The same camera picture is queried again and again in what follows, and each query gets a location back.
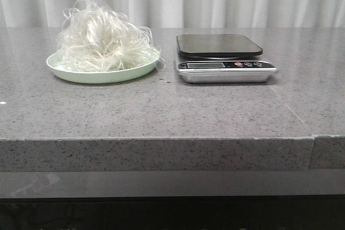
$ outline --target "kitchen scale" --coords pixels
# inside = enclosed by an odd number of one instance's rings
[[[265,82],[278,69],[257,58],[263,49],[241,34],[177,36],[176,68],[188,83]]]

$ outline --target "scale platform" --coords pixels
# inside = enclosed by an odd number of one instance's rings
[[[176,69],[188,83],[265,82],[278,73],[263,49],[240,34],[177,36]]]

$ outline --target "tangled fiber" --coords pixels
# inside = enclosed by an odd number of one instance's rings
[[[86,2],[64,12],[69,27],[57,36],[62,60],[56,67],[71,72],[112,72],[146,65],[160,57],[147,27],[136,27],[109,6]]]

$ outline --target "plate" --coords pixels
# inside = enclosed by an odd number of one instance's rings
[[[116,83],[139,78],[151,72],[156,67],[156,62],[158,61],[156,59],[143,66],[112,72],[71,72],[54,67],[54,64],[61,60],[61,54],[54,53],[47,58],[47,65],[57,77],[76,83]]]

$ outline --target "granite countertop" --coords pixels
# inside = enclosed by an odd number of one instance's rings
[[[2,172],[345,168],[345,29],[153,29],[165,66],[107,85],[53,75],[59,31],[0,29]],[[280,72],[186,83],[184,33],[246,35]]]

